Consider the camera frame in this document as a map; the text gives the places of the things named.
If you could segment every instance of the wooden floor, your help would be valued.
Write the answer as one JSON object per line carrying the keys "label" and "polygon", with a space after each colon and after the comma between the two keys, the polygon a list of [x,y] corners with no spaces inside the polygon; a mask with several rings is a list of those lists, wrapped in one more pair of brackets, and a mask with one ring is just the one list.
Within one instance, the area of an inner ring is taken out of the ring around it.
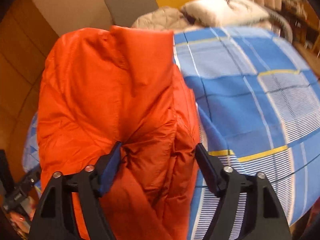
{"label": "wooden floor", "polygon": [[300,53],[300,55],[308,62],[315,75],[320,78],[320,57],[312,53],[309,49],[305,49],[302,44],[294,42],[293,46]]}

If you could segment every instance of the gray cushion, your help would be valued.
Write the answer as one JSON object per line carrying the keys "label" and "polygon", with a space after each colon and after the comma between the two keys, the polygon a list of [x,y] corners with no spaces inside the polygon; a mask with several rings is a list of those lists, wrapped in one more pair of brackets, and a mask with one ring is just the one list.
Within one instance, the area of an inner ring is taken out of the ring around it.
{"label": "gray cushion", "polygon": [[135,20],[159,7],[156,0],[104,0],[115,25],[131,27]]}

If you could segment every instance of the bed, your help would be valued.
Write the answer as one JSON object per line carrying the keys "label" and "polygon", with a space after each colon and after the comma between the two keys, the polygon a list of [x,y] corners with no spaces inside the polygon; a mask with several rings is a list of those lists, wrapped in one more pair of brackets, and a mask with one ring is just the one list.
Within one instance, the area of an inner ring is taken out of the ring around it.
{"label": "bed", "polygon": [[[166,1],[105,0],[115,24],[127,27],[163,5],[179,8],[188,0]],[[251,27],[186,30],[175,34],[173,52],[195,93],[205,148],[240,173],[265,172],[293,224],[320,196],[320,86],[308,64],[290,42]],[[25,167],[37,158],[35,138],[36,116]],[[203,239],[218,201],[199,172],[188,240]],[[244,205],[241,195],[230,239],[239,235]]]}

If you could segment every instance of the yellow wall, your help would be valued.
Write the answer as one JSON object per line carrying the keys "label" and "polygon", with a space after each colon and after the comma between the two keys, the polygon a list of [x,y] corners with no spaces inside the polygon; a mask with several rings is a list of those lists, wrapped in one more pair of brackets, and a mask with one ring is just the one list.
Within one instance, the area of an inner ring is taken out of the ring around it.
{"label": "yellow wall", "polygon": [[108,29],[112,24],[104,0],[32,1],[59,36],[84,27]]}

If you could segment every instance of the white stripe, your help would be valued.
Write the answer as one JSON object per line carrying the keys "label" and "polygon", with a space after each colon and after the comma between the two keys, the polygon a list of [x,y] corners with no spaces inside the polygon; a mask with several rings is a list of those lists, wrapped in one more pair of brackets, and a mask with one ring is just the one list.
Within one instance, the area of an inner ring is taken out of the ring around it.
{"label": "white stripe", "polygon": [[219,39],[219,36],[218,36],[218,34],[210,27],[210,31]]}
{"label": "white stripe", "polygon": [[274,163],[272,162],[272,158],[265,159],[264,161],[266,163],[261,163],[261,165],[251,163],[251,165],[249,167],[246,167],[248,174],[249,175],[256,175],[257,170],[258,170],[257,167],[263,168],[263,170],[265,170],[265,171],[268,170],[269,168],[271,168],[271,171],[273,171],[274,170]]}
{"label": "white stripe", "polygon": [[247,194],[240,193],[239,200],[238,200],[238,207],[236,211],[236,217],[233,223],[229,240],[234,240],[239,237],[242,222],[243,222],[243,217],[244,217],[244,207],[245,207],[246,200],[247,200]]}
{"label": "white stripe", "polygon": [[[282,156],[282,155],[286,155],[287,153],[287,149],[284,150],[284,151],[281,151],[281,152],[278,152],[276,153],[277,156]],[[269,156],[265,156],[265,157],[262,157],[262,158],[259,158],[259,159],[255,159],[254,161],[254,165],[257,165],[257,164],[264,164],[265,165],[265,161],[267,159],[272,159],[272,155],[269,155]],[[251,161],[246,161],[246,162],[243,162],[242,163],[243,166],[246,166],[246,165],[249,165],[250,167],[252,166],[252,160]]]}
{"label": "white stripe", "polygon": [[260,30],[262,30],[264,33],[265,33],[265,35],[267,36],[267,38],[270,38],[271,39],[271,34],[267,31],[267,30],[265,30],[265,29],[260,29]]}
{"label": "white stripe", "polygon": [[[289,148],[289,159],[290,159],[290,168],[291,171],[294,171],[294,160],[293,160],[293,154],[292,154],[292,148]],[[289,215],[288,215],[288,224],[290,225],[292,223],[292,217],[293,217],[293,210],[294,210],[294,203],[295,203],[295,195],[296,195],[296,188],[295,188],[295,174],[291,176],[291,207],[289,209]]]}
{"label": "white stripe", "polygon": [[[258,82],[259,82],[260,86],[262,87],[263,91],[265,93],[268,92],[268,89],[267,89],[265,83],[263,82],[263,80],[261,79],[261,77],[258,76],[257,79],[258,79]],[[270,93],[266,93],[266,96],[269,99],[269,102],[270,102],[273,110],[275,111],[276,116],[278,117],[279,123],[281,124],[281,130],[282,130],[282,134],[284,135],[285,143],[288,144],[289,136],[288,136],[287,130],[286,130],[285,126],[284,126],[284,122],[283,122],[283,119],[281,117],[281,114],[279,113],[278,108],[276,106],[276,103],[274,102],[274,100],[273,100],[273,98],[272,98]]]}
{"label": "white stripe", "polygon": [[249,59],[249,57],[247,56],[247,54],[245,54],[244,51],[242,50],[242,48],[239,46],[239,44],[236,43],[236,41],[232,38],[230,39],[230,42],[239,50],[239,52],[242,55],[242,57],[244,58],[244,60],[248,63],[249,67],[251,68],[253,74],[257,75],[258,72],[257,72],[256,68],[252,64],[252,62]]}
{"label": "white stripe", "polygon": [[304,215],[306,206],[307,206],[307,196],[308,196],[308,168],[307,168],[307,155],[306,155],[306,149],[304,147],[304,143],[300,143],[301,152],[302,152],[302,158],[303,158],[303,164],[306,165],[304,167],[304,202],[303,202],[303,209],[301,216]]}
{"label": "white stripe", "polygon": [[272,141],[270,129],[269,129],[269,126],[268,126],[268,124],[267,124],[266,119],[264,118],[264,115],[263,115],[262,109],[261,109],[261,107],[260,107],[260,105],[259,105],[258,99],[257,99],[257,97],[256,97],[256,95],[255,95],[255,93],[254,93],[254,91],[253,91],[253,89],[252,89],[252,87],[251,87],[250,84],[248,83],[247,78],[246,78],[245,76],[243,77],[243,80],[244,80],[245,84],[247,85],[248,89],[250,90],[250,93],[252,94],[253,100],[254,100],[254,102],[255,102],[255,104],[256,104],[256,107],[257,107],[257,109],[258,109],[258,112],[259,112],[259,114],[260,114],[260,116],[261,116],[263,125],[264,125],[265,128],[266,128],[267,135],[268,135],[268,139],[269,139],[270,148],[273,149],[274,146],[273,146],[273,141]]}
{"label": "white stripe", "polygon": [[176,46],[175,46],[175,43],[174,43],[174,38],[173,38],[173,57],[174,57],[174,60],[176,61],[176,65],[178,66],[180,72],[181,72],[181,67],[180,67],[180,62],[179,62],[179,59],[178,59],[178,54],[177,54],[177,49],[176,49]]}
{"label": "white stripe", "polygon": [[214,196],[213,193],[209,191],[208,188],[203,188],[204,192],[204,199],[203,204],[200,208],[200,220],[198,223],[198,227],[195,232],[194,240],[196,239],[203,239],[204,234],[206,233],[214,213],[217,209],[219,199]]}
{"label": "white stripe", "polygon": [[199,118],[199,111],[198,111],[198,104],[197,103],[196,103],[196,107],[197,107],[198,119],[199,119],[199,123],[200,123],[200,141],[201,141],[203,147],[205,148],[205,150],[208,151],[208,138],[207,138],[207,134],[205,133],[205,130],[203,128],[202,122]]}
{"label": "white stripe", "polygon": [[300,129],[300,127],[302,127],[303,125],[305,125],[304,123],[298,123],[297,127],[291,131],[291,133],[289,133],[289,137],[290,137],[290,141],[295,141],[299,138],[302,138],[303,136],[308,135],[309,133],[312,133],[313,131],[317,130],[319,128],[319,124],[315,123],[313,126],[311,127],[305,127],[304,129]]}
{"label": "white stripe", "polygon": [[203,199],[204,199],[204,188],[201,189],[201,196],[200,196],[200,201],[199,201],[196,220],[195,220],[195,223],[194,223],[193,229],[192,229],[191,240],[195,239],[195,233],[196,233],[196,230],[197,230],[197,227],[198,227],[198,224],[199,224],[201,209],[202,209],[202,205],[203,205]]}
{"label": "white stripe", "polygon": [[291,50],[291,51],[290,51],[290,49],[288,50],[289,47],[285,48],[285,45],[282,44],[282,43],[284,43],[283,40],[276,38],[276,37],[274,37],[272,40],[281,49],[281,51],[283,51],[283,53],[288,57],[288,59],[292,62],[292,64],[296,67],[296,69],[299,69],[299,70],[307,70],[308,69],[306,67],[308,65],[307,63],[304,63],[304,66],[298,65],[298,62],[296,61],[294,56],[296,56],[298,58],[299,55],[294,54],[293,50]]}
{"label": "white stripe", "polygon": [[247,44],[249,46],[249,48],[251,49],[251,51],[254,53],[254,55],[256,56],[256,58],[260,61],[260,63],[267,69],[267,70],[271,70],[270,67],[267,65],[267,63],[260,57],[260,55],[257,53],[257,51],[255,50],[255,48],[251,45],[250,42],[248,42],[246,39],[244,39],[242,37],[242,40],[245,44]]}
{"label": "white stripe", "polygon": [[188,49],[189,49],[189,52],[190,52],[190,55],[191,55],[191,58],[192,58],[193,66],[195,67],[195,70],[196,70],[196,73],[197,73],[198,77],[200,77],[200,74],[199,74],[198,69],[196,67],[196,63],[195,63],[195,60],[193,58],[193,55],[192,55],[192,52],[191,52],[191,49],[190,49],[190,46],[189,46],[188,43],[187,43],[187,46],[188,46]]}
{"label": "white stripe", "polygon": [[289,129],[294,129],[294,128],[296,128],[297,123],[298,123],[298,126],[300,126],[300,125],[309,125],[309,124],[315,126],[314,125],[315,121],[319,122],[319,120],[317,120],[318,119],[318,115],[319,115],[318,113],[313,112],[313,113],[310,113],[309,115],[304,116],[302,118],[301,117],[300,118],[295,118],[295,119],[292,118],[292,121],[285,121],[286,122],[286,127],[289,128]]}
{"label": "white stripe", "polygon": [[229,33],[225,28],[220,27],[220,29],[221,29],[228,37],[231,36],[230,33]]}

